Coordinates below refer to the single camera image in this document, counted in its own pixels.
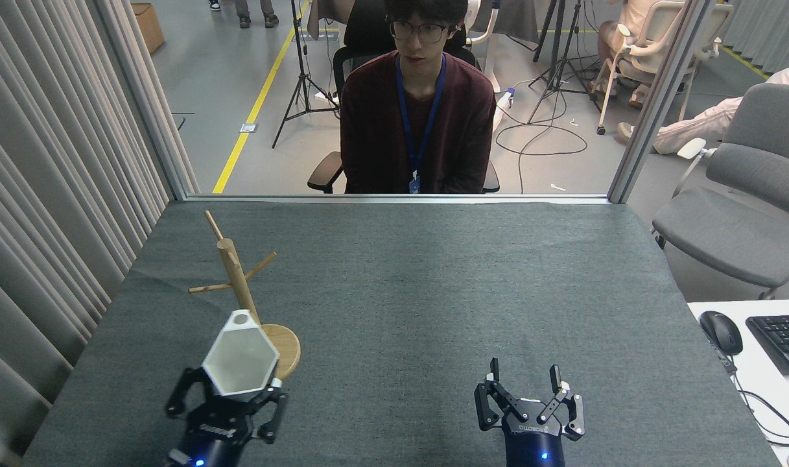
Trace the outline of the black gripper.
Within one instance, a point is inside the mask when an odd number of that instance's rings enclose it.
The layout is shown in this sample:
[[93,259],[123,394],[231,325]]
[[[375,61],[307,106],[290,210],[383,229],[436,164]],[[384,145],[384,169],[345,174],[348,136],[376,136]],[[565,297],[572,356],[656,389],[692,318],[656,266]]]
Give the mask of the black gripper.
[[[204,403],[187,416],[187,427],[177,445],[178,466],[237,466],[247,443],[258,438],[273,444],[287,410],[289,393],[282,379],[273,379],[249,401],[211,396],[204,368],[185,368],[166,403],[166,416],[186,411],[185,397],[195,383],[204,388]],[[255,416],[268,403],[276,405],[267,422],[255,428]]]
[[[561,435],[577,441],[586,433],[583,396],[562,380],[558,365],[549,367],[549,379],[552,399],[546,405],[540,401],[521,401],[500,384],[498,359],[491,359],[484,381],[475,387],[475,410],[481,431],[489,431],[500,420],[489,406],[489,397],[504,414],[507,466],[564,466]],[[560,405],[568,408],[566,425],[554,416]]]

